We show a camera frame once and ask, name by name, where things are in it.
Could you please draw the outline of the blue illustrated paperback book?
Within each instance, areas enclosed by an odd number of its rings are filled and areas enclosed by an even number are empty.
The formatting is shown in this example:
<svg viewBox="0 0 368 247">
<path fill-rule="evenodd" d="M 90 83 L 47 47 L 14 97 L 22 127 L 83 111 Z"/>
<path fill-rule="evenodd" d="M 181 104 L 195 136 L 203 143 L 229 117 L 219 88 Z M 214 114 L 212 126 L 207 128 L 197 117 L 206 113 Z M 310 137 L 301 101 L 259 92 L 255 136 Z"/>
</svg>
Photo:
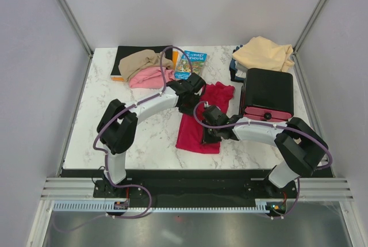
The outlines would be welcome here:
<svg viewBox="0 0 368 247">
<path fill-rule="evenodd" d="M 185 54 L 182 54 L 176 64 L 174 72 L 175 79 L 188 79 L 192 73 L 200 75 L 206 60 L 206 53 L 185 51 Z"/>
</svg>

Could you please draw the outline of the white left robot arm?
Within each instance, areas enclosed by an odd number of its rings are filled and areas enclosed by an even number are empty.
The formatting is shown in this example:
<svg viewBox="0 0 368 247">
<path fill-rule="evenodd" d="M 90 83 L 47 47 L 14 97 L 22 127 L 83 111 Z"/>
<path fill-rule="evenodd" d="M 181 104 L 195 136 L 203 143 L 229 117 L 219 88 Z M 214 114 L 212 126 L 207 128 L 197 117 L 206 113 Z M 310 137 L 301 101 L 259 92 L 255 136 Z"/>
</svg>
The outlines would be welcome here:
<svg viewBox="0 0 368 247">
<path fill-rule="evenodd" d="M 115 99 L 109 103 L 97 126 L 93 149 L 105 153 L 106 190 L 112 196 L 120 197 L 126 191 L 125 156 L 135 140 L 137 126 L 171 108 L 191 116 L 205 89 L 206 82 L 193 73 L 188 79 L 170 81 L 158 92 L 137 101 L 123 103 Z"/>
</svg>

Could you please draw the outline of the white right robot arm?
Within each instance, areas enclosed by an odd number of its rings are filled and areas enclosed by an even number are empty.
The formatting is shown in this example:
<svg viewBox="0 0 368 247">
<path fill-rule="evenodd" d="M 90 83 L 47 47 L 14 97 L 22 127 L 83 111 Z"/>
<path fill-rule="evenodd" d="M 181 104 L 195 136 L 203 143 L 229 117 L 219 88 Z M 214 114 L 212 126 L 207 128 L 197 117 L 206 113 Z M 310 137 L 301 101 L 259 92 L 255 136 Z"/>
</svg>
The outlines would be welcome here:
<svg viewBox="0 0 368 247">
<path fill-rule="evenodd" d="M 311 177 L 316 170 L 331 166 L 328 145 L 298 117 L 279 123 L 240 115 L 228 117 L 215 105 L 206 101 L 199 104 L 204 106 L 203 120 L 199 120 L 197 109 L 193 112 L 195 120 L 204 128 L 206 143 L 229 139 L 277 147 L 283 161 L 271 170 L 263 183 L 263 190 L 269 197 L 277 197 L 291 181 Z"/>
</svg>

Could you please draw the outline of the black pink drawer organizer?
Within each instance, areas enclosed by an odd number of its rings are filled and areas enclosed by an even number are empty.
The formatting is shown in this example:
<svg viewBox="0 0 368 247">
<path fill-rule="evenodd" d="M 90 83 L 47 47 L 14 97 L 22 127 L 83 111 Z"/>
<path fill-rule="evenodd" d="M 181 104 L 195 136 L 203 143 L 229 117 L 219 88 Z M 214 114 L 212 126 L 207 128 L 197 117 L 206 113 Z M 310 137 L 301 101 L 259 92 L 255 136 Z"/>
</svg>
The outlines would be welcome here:
<svg viewBox="0 0 368 247">
<path fill-rule="evenodd" d="M 241 87 L 239 114 L 252 120 L 282 122 L 294 116 L 293 76 L 252 68 Z"/>
</svg>

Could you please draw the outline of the magenta t shirt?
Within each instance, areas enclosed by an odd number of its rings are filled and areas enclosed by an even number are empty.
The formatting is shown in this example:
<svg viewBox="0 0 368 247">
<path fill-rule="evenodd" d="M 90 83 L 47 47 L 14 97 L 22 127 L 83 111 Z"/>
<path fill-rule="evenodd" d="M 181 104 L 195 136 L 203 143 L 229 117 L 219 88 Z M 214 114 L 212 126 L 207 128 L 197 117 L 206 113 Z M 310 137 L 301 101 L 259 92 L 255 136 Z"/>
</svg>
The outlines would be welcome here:
<svg viewBox="0 0 368 247">
<path fill-rule="evenodd" d="M 200 101 L 216 105 L 223 113 L 227 113 L 229 101 L 233 99 L 235 87 L 221 82 L 206 86 Z M 193 116 L 182 115 L 178 131 L 176 148 L 200 154 L 219 154 L 220 142 L 203 143 L 204 127 L 197 123 Z"/>
</svg>

